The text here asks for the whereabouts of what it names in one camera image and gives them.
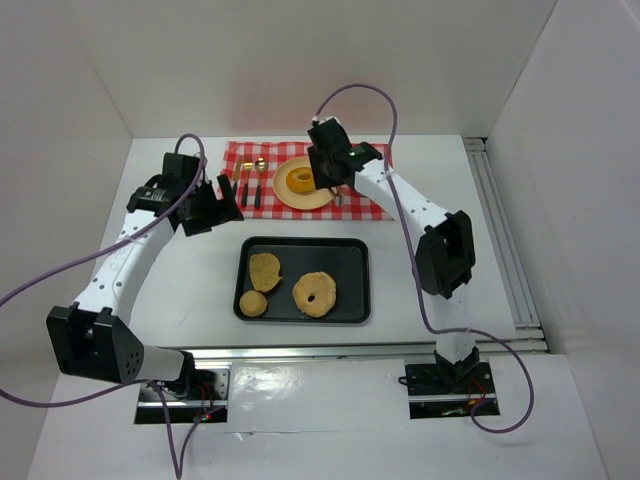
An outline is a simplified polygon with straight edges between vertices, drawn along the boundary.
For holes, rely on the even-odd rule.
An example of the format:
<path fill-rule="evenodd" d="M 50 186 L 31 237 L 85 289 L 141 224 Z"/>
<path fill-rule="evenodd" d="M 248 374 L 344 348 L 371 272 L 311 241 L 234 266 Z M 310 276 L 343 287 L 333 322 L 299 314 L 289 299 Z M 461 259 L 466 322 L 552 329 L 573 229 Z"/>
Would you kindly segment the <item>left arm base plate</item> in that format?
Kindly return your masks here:
<path fill-rule="evenodd" d="M 160 388 L 172 424 L 190 424 L 196 418 L 204 424 L 227 422 L 230 369 L 208 370 L 187 393 L 176 393 L 163 383 Z M 158 425 L 165 422 L 160 395 L 149 385 L 140 387 L 134 423 Z"/>

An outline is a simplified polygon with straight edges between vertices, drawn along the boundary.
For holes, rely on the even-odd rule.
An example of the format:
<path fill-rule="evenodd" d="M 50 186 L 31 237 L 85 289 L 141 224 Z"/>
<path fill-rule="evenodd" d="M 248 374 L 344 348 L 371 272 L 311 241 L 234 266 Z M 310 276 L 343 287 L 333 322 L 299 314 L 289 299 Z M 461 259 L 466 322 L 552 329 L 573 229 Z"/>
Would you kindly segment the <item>orange glazed donut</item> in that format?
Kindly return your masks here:
<path fill-rule="evenodd" d="M 288 189 L 295 194 L 307 194 L 316 189 L 310 167 L 297 167 L 290 170 L 285 181 Z"/>

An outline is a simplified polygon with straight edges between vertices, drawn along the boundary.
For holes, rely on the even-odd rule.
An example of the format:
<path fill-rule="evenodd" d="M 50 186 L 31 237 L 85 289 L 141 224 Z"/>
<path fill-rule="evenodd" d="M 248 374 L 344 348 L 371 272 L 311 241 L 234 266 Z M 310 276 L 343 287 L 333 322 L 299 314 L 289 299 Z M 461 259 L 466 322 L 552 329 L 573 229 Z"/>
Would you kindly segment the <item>metal tongs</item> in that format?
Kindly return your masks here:
<path fill-rule="evenodd" d="M 334 204 L 338 208 L 341 208 L 344 205 L 344 194 L 342 192 L 342 189 L 339 188 L 339 187 L 332 187 L 331 188 L 331 194 L 332 194 L 332 197 L 333 197 Z"/>

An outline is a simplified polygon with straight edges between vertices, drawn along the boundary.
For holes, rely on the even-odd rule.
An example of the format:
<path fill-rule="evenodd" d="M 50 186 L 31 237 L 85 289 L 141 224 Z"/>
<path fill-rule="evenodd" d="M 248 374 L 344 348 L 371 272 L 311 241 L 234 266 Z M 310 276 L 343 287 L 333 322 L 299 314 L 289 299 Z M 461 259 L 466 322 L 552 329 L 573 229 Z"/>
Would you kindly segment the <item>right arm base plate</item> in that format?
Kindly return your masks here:
<path fill-rule="evenodd" d="M 407 364 L 398 383 L 406 388 L 411 419 L 469 417 L 475 406 L 477 416 L 500 413 L 488 362 L 453 386 L 438 377 L 435 364 Z"/>

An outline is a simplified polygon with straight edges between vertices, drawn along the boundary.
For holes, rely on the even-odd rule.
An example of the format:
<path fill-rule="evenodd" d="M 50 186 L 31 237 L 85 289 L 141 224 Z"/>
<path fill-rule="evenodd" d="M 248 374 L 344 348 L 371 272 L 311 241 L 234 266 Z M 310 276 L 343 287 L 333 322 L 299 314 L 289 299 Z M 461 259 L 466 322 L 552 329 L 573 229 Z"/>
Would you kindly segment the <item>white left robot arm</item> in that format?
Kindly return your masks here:
<path fill-rule="evenodd" d="M 203 183 L 167 218 L 161 215 L 176 193 L 141 187 L 132 195 L 119 237 L 122 247 L 106 256 L 70 306 L 53 307 L 46 319 L 62 373 L 114 384 L 160 381 L 180 397 L 209 378 L 196 369 L 192 354 L 143 344 L 129 322 L 151 267 L 177 229 L 192 236 L 241 219 L 228 177 L 217 180 L 220 197 Z"/>

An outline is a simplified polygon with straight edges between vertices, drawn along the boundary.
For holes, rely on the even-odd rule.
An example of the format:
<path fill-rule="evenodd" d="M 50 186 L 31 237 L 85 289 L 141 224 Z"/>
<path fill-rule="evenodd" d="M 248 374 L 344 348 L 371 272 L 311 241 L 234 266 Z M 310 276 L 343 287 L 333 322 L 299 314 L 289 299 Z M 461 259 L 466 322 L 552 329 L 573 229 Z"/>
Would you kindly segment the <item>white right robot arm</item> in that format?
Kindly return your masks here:
<path fill-rule="evenodd" d="M 470 217 L 424 197 L 367 142 L 313 143 L 308 154 L 318 186 L 347 185 L 400 223 L 422 322 L 437 337 L 436 374 L 448 387 L 462 383 L 479 363 L 471 329 L 460 325 L 461 302 L 453 298 L 476 262 Z"/>

